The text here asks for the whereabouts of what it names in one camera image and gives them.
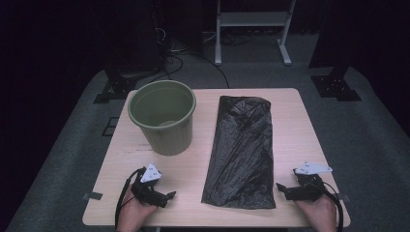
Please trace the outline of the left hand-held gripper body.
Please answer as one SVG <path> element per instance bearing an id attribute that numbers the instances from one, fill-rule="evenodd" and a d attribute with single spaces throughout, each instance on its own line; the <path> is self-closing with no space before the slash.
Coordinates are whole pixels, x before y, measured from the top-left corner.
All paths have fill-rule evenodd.
<path id="1" fill-rule="evenodd" d="M 138 169 L 135 181 L 132 184 L 134 197 L 142 203 L 164 208 L 167 204 L 168 196 L 154 190 L 154 186 L 160 178 L 161 173 L 152 163 L 147 167 Z"/>

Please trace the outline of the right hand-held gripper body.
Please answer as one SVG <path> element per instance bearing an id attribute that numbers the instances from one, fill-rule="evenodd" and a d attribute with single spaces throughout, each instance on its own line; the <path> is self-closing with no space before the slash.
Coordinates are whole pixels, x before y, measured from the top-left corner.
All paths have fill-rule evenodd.
<path id="1" fill-rule="evenodd" d="M 320 173 L 331 173 L 330 166 L 306 161 L 293 170 L 297 177 L 298 187 L 285 188 L 284 195 L 287 200 L 318 200 L 326 191 Z"/>

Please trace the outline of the black plastic trash bag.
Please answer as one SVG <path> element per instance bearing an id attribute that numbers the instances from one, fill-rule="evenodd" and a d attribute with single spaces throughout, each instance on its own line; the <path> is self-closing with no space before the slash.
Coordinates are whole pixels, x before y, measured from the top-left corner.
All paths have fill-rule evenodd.
<path id="1" fill-rule="evenodd" d="M 271 103 L 220 97 L 203 203 L 223 208 L 274 209 Z"/>

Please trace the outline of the green plastic bin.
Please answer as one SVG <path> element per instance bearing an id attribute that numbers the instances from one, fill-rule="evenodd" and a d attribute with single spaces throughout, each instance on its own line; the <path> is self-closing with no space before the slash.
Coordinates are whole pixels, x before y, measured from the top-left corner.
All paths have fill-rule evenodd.
<path id="1" fill-rule="evenodd" d="M 163 156 L 178 155 L 189 148 L 195 108 L 193 90 L 173 80 L 141 87 L 128 103 L 129 117 L 142 130 L 152 149 Z"/>

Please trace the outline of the person's right hand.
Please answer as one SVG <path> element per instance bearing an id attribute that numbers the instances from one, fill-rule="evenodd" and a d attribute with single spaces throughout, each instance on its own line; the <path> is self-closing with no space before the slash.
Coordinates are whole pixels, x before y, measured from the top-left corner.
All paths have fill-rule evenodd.
<path id="1" fill-rule="evenodd" d="M 295 205 L 316 232 L 337 232 L 337 208 L 328 196 L 322 195 L 314 202 L 295 201 Z"/>

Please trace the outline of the black square floor outlet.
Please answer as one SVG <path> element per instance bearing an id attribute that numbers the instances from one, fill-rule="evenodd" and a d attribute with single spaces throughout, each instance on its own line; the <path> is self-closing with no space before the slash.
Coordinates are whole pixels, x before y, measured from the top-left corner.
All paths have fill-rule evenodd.
<path id="1" fill-rule="evenodd" d="M 102 136 L 111 137 L 116 130 L 118 122 L 118 117 L 110 117 L 102 131 Z"/>

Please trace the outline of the black stand base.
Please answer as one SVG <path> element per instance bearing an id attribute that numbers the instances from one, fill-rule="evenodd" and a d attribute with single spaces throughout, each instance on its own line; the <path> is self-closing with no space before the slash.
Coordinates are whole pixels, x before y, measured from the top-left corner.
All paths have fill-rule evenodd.
<path id="1" fill-rule="evenodd" d="M 109 103 L 111 100 L 125 100 L 137 83 L 133 77 L 124 77 L 116 69 L 107 67 L 107 81 L 101 93 L 97 94 L 94 103 Z"/>
<path id="2" fill-rule="evenodd" d="M 311 80 L 321 98 L 335 98 L 340 102 L 357 102 L 361 98 L 344 79 L 348 66 L 334 66 L 327 75 L 313 75 Z"/>

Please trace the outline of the dark equipment cabinet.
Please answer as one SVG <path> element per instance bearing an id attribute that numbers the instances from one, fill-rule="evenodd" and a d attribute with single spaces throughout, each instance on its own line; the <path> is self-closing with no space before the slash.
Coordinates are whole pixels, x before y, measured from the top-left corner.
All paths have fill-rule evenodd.
<path id="1" fill-rule="evenodd" d="M 152 0 L 159 27 L 169 39 L 175 39 L 203 52 L 202 0 Z"/>

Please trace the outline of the white metal stand frame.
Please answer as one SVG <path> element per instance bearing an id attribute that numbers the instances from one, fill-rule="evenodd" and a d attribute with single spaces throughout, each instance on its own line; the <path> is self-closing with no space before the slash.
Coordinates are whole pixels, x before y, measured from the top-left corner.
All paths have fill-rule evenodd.
<path id="1" fill-rule="evenodd" d="M 278 49 L 281 54 L 283 64 L 291 66 L 292 61 L 288 54 L 285 42 L 292 21 L 294 8 L 297 0 L 290 0 L 286 12 L 244 12 L 244 13 L 225 13 L 220 10 L 220 0 L 217 0 L 216 18 L 216 43 L 215 43 L 215 64 L 220 65 L 221 43 L 220 34 L 223 27 L 282 27 L 282 34 L 277 39 Z"/>

